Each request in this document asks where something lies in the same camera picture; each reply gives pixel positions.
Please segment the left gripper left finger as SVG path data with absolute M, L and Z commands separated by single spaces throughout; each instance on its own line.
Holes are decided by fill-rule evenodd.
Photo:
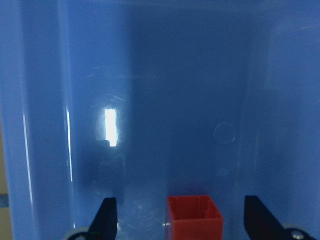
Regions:
M 89 240 L 115 240 L 118 232 L 118 211 L 115 197 L 103 199 L 88 229 Z

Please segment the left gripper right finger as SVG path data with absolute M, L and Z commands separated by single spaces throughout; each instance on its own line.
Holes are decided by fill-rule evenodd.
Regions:
M 286 230 L 255 195 L 244 198 L 243 221 L 251 240 L 294 240 L 291 231 Z

